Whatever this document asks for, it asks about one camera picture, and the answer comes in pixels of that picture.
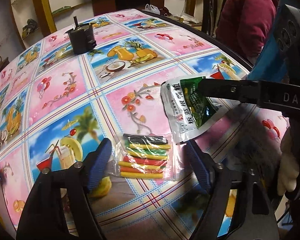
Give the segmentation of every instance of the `person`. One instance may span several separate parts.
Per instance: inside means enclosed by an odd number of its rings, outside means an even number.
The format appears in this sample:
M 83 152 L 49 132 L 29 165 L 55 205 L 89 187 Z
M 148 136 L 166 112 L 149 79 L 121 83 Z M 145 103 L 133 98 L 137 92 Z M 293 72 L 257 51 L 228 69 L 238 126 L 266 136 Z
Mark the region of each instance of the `person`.
M 274 21 L 279 0 L 227 0 L 216 39 L 255 63 Z

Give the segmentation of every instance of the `green and white packet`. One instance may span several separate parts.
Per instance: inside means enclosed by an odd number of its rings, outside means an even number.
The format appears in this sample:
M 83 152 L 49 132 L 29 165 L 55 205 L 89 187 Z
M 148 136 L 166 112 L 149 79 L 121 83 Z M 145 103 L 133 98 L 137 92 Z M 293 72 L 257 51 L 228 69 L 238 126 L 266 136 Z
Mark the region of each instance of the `green and white packet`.
M 203 97 L 198 83 L 202 74 L 167 80 L 161 85 L 161 98 L 176 143 L 193 139 L 223 117 L 240 101 Z

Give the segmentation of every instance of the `black chair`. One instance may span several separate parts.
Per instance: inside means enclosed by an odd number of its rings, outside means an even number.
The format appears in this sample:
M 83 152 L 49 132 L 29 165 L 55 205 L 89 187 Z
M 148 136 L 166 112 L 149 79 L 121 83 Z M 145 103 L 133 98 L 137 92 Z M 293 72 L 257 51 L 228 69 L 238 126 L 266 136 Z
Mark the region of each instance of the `black chair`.
M 203 0 L 201 31 L 212 36 L 217 18 L 218 0 Z

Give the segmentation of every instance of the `hand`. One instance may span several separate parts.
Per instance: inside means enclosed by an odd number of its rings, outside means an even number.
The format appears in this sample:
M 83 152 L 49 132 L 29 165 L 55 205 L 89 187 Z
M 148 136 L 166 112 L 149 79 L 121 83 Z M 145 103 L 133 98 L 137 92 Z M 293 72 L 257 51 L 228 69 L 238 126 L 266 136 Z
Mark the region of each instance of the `hand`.
M 278 173 L 277 193 L 282 196 L 286 190 L 292 192 L 297 186 L 297 177 L 299 175 L 299 163 L 291 152 L 292 138 L 290 127 L 286 130 L 280 145 L 282 157 Z

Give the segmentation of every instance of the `red sleeve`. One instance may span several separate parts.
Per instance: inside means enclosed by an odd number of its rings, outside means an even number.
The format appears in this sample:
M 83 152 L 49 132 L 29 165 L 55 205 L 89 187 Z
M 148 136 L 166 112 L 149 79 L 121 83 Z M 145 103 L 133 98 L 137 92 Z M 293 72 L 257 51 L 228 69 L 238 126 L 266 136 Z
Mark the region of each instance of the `red sleeve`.
M 260 54 L 275 13 L 271 0 L 245 0 L 237 39 L 247 57 Z

